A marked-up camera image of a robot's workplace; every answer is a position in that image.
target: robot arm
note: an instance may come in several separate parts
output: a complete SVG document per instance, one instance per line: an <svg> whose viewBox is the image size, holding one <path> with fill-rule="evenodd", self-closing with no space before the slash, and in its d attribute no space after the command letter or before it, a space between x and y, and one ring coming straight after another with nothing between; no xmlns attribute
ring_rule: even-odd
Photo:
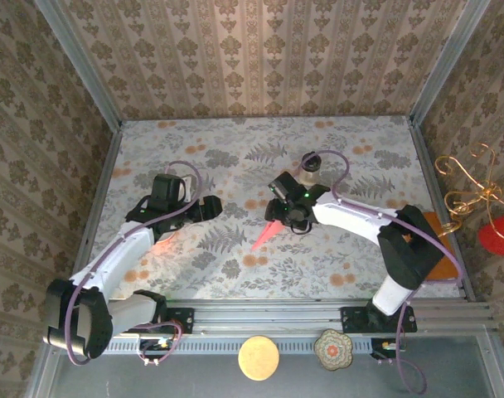
<svg viewBox="0 0 504 398"><path fill-rule="evenodd" d="M413 235L391 219L397 218L438 239L423 213L407 205L401 210L381 209L332 195L328 187L307 189L288 172L269 184L277 197L267 206L265 219L310 231L312 223L338 226L378 245L388 275L369 302L372 310L393 316L401 304L424 282L442 252L420 236Z"/></svg>
<svg viewBox="0 0 504 398"><path fill-rule="evenodd" d="M95 260L69 280L56 279L46 292L46 323L44 342L66 348L65 316L70 297L75 288L82 286L71 316L71 346L74 352L88 358L98 357L108 346L112 336L142 323L165 320L166 299L160 294L138 290L117 302L109 299L125 273L138 259L164 235L182 228L186 223L202 222L217 217L222 212L221 199L204 197L186 211L150 226L140 227L147 221L170 214L184 207L190 200L191 180L159 174L155 177L150 196L144 197L126 216L114 239ZM133 228L139 229L127 234ZM90 272L98 259L116 242L121 242L101 262L95 272Z"/></svg>

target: round coaster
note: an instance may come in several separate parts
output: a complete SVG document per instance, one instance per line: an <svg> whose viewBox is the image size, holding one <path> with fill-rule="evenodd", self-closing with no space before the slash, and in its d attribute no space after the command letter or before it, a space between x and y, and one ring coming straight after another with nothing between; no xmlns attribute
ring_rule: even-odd
<svg viewBox="0 0 504 398"><path fill-rule="evenodd" d="M333 329L328 329L315 342L315 354L329 371L349 367L353 361L351 339Z"/></svg>
<svg viewBox="0 0 504 398"><path fill-rule="evenodd" d="M279 364L279 351L272 340L263 336L249 338L239 350L239 367L249 379L262 381L271 377Z"/></svg>

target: red object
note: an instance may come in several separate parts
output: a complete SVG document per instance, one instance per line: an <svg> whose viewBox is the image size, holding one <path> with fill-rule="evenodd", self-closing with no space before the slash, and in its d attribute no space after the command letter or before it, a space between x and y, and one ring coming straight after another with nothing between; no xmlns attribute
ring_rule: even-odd
<svg viewBox="0 0 504 398"><path fill-rule="evenodd" d="M254 243L251 250L256 250L264 242L272 238L278 232L283 231L284 228L284 225L279 221L269 222L263 232L261 232L261 235L259 235L258 240Z"/></svg>
<svg viewBox="0 0 504 398"><path fill-rule="evenodd" d="M501 235L504 235L504 216L497 218L493 224ZM504 238L501 238L491 224L488 224L478 231L478 239L482 246L494 255L504 255Z"/></svg>

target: red ball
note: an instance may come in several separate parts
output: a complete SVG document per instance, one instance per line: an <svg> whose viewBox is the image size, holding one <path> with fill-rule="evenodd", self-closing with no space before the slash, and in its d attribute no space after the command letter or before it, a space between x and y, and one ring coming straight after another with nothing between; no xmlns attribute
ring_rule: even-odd
<svg viewBox="0 0 504 398"><path fill-rule="evenodd" d="M493 224L501 235L504 235L504 216L497 218ZM504 238L501 238L491 224L488 224L478 231L478 239L482 246L494 255L504 255Z"/></svg>

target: round cookie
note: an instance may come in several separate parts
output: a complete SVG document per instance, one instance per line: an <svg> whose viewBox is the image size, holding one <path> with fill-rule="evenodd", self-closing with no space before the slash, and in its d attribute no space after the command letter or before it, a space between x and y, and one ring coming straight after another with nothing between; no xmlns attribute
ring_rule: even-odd
<svg viewBox="0 0 504 398"><path fill-rule="evenodd" d="M279 364L279 351L272 340L263 336L249 338L239 350L239 367L249 379L262 381L271 377Z"/></svg>

